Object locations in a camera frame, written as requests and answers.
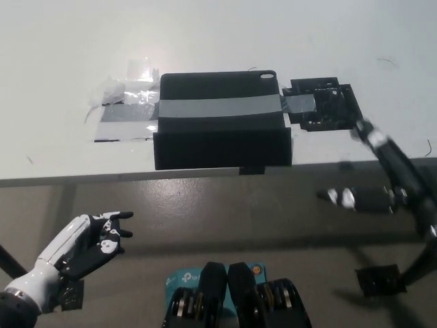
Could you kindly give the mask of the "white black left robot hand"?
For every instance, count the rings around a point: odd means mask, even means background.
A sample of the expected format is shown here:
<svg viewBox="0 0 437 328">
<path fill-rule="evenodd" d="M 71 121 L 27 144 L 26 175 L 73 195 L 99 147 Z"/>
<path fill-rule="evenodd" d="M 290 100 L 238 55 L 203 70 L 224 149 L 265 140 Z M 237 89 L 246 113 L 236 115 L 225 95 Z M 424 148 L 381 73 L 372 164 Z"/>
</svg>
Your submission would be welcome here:
<svg viewBox="0 0 437 328">
<path fill-rule="evenodd" d="M 47 313 L 49 303 L 61 285 L 75 282 L 124 253 L 123 238 L 132 232 L 120 228 L 120 221 L 132 212 L 109 212 L 75 217 L 45 247 L 30 272 L 13 279 L 5 291 L 30 302 L 37 313 Z"/>
</svg>

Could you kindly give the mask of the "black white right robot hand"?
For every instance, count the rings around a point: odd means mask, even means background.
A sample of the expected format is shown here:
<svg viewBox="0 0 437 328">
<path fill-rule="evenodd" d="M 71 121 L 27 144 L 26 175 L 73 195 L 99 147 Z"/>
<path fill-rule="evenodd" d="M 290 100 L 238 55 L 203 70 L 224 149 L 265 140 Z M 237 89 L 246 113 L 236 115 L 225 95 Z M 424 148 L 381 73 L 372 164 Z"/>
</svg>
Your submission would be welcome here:
<svg viewBox="0 0 437 328">
<path fill-rule="evenodd" d="M 436 189 L 399 146 L 367 120 L 359 120 L 354 134 L 375 155 L 391 186 L 322 189 L 320 200 L 357 213 L 391 215 L 403 207 L 414 216 L 421 238 L 436 238 Z"/>
</svg>

